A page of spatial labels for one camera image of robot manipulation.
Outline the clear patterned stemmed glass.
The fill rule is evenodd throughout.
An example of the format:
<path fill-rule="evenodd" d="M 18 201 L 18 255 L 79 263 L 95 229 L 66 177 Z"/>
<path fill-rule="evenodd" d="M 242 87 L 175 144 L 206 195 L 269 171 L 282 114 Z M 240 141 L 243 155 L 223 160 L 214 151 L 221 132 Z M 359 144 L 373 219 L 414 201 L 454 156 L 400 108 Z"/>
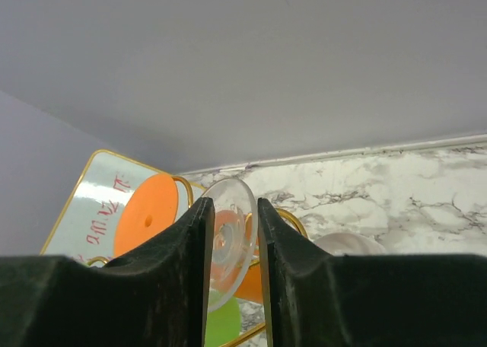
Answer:
<path fill-rule="evenodd" d="M 326 234 L 317 238 L 314 243 L 332 256 L 367 256 L 387 253 L 384 246 L 376 240 L 349 232 Z"/>

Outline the orange plastic goblet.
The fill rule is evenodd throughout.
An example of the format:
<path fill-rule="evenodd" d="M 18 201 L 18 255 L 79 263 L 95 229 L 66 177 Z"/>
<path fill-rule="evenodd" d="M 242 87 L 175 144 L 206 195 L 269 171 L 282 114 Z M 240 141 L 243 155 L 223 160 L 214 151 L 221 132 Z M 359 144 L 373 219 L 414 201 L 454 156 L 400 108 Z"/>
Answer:
<path fill-rule="evenodd" d="M 114 253 L 121 256 L 171 226 L 206 189 L 198 189 L 182 177 L 156 174 L 145 180 L 133 193 L 120 216 Z M 258 237 L 255 260 L 234 297 L 260 303 Z"/>

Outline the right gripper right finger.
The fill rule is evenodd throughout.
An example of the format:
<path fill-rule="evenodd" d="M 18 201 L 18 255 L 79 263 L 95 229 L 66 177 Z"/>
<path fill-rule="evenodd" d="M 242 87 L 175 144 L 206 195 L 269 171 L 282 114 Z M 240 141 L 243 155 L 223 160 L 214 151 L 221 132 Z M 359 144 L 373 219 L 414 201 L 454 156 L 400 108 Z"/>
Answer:
<path fill-rule="evenodd" d="M 257 208 L 268 345 L 486 344 L 484 256 L 333 256 Z"/>

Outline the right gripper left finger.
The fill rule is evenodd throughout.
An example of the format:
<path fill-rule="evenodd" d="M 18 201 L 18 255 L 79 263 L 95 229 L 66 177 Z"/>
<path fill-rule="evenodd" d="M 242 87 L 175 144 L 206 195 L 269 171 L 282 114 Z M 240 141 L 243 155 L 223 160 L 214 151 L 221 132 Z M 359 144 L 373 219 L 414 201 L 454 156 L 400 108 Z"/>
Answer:
<path fill-rule="evenodd" d="M 174 224 L 103 267 L 66 256 L 1 259 L 3 346 L 201 346 L 215 210 Z"/>

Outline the green plastic goblet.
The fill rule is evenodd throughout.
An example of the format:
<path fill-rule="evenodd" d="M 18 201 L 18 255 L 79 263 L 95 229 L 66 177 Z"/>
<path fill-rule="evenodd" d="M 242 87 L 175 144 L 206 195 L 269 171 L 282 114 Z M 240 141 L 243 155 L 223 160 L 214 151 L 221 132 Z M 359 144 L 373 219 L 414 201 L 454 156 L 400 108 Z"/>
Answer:
<path fill-rule="evenodd" d="M 230 298 L 214 311 L 208 311 L 205 330 L 205 346 L 222 346 L 240 335 L 241 317 L 238 301 Z"/>

